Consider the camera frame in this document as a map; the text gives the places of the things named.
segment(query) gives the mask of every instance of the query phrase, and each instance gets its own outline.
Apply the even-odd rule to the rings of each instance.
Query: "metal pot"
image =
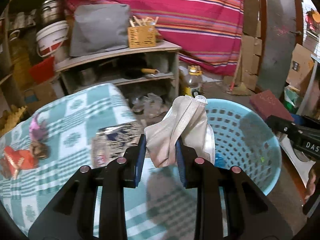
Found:
[[[41,6],[42,27],[65,19],[63,0],[47,0]]]

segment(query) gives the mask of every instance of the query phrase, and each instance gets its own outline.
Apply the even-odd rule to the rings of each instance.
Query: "red striped blanket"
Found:
[[[239,56],[242,0],[67,0],[72,11],[80,4],[128,4],[137,17],[159,16],[162,36],[183,48],[180,59],[210,72],[232,75]]]

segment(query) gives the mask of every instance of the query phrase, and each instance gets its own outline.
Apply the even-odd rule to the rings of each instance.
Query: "face mask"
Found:
[[[147,150],[155,167],[175,163],[175,143],[180,136],[199,157],[214,163],[214,135],[207,125],[206,105],[203,96],[177,97],[161,122],[145,128]]]

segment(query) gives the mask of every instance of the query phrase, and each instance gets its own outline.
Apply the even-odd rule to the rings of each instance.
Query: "packaged item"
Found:
[[[189,73],[184,78],[184,95],[196,97],[201,94],[202,90],[202,71],[200,66],[188,66]]]
[[[103,167],[122,157],[128,147],[138,145],[142,132],[137,121],[99,129],[91,144],[92,166]]]

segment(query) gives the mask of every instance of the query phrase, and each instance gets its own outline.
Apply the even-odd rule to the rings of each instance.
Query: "wooden handle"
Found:
[[[158,70],[151,69],[151,68],[142,68],[141,72],[144,73],[144,74],[157,74],[157,73],[159,73]]]

